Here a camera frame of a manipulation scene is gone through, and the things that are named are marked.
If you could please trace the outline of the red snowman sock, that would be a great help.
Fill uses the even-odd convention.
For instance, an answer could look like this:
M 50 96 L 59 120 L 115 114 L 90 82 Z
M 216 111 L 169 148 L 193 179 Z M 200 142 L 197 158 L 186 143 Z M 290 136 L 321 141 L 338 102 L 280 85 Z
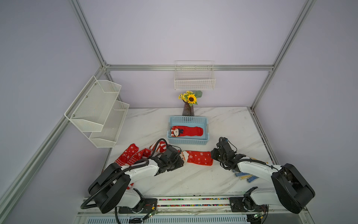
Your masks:
M 204 130 L 201 127 L 187 127 L 187 126 L 172 126 L 170 130 L 171 137 L 193 137 L 202 136 Z

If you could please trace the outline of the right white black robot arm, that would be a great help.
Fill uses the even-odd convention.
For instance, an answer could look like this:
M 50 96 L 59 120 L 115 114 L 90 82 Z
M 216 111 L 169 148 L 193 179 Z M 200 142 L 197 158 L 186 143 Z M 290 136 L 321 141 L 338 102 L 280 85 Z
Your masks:
M 232 149 L 233 145 L 225 138 L 219 138 L 211 151 L 211 158 L 225 170 L 247 173 L 267 181 L 270 186 L 254 186 L 245 192 L 239 203 L 244 211 L 254 211 L 261 206 L 283 206 L 291 213 L 300 213 L 315 197 L 314 189 L 308 184 L 297 168 L 289 163 L 274 165 L 256 160 Z

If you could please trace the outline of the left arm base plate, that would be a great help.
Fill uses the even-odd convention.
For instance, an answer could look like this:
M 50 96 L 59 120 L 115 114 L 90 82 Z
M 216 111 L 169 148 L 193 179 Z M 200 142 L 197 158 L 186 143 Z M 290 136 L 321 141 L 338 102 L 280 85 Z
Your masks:
M 140 202 L 134 207 L 117 207 L 117 212 L 119 214 L 147 214 L 154 211 L 154 208 L 157 208 L 158 199 L 157 198 L 146 198 L 140 200 Z

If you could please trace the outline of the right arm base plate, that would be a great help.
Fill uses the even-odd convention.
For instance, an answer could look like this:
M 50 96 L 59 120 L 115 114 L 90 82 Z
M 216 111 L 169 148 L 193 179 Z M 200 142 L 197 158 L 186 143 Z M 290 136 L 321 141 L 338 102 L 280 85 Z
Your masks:
M 267 205 L 257 205 L 248 197 L 230 197 L 229 204 L 232 212 L 267 212 Z

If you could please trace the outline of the red snowflake santa sock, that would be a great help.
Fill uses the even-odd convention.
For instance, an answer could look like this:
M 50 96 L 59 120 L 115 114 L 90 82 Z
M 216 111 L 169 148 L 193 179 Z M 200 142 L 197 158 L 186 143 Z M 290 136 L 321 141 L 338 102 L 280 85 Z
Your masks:
M 182 151 L 181 157 L 184 162 L 193 163 L 200 166 L 212 166 L 213 164 L 211 152 Z

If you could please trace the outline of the red white striped sock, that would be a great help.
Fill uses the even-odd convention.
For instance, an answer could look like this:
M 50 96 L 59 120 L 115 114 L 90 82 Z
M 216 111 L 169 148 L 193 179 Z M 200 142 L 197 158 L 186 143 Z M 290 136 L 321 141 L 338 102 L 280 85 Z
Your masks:
M 154 150 L 154 147 L 155 147 L 156 143 L 153 143 L 151 146 L 150 146 L 150 150 Z M 159 153 L 164 153 L 167 149 L 167 144 L 165 141 L 160 141 L 159 144 L 157 145 L 156 147 L 156 152 L 159 152 Z

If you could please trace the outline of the light blue plastic basket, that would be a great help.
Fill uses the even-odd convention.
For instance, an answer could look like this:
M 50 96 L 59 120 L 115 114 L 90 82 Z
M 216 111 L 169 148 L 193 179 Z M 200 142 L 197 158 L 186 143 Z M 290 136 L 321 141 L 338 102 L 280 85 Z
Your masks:
M 171 144 L 206 145 L 210 138 L 208 119 L 197 116 L 171 116 L 167 138 Z

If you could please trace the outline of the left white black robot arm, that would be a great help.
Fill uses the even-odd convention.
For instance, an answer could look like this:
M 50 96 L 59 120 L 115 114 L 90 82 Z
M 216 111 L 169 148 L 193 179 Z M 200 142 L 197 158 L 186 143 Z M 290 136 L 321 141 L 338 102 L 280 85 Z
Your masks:
M 133 184 L 183 167 L 181 152 L 180 147 L 168 144 L 165 139 L 159 139 L 151 148 L 141 151 L 130 145 L 90 185 L 89 197 L 80 208 L 99 208 L 102 214 L 119 209 L 141 212 L 149 201 Z

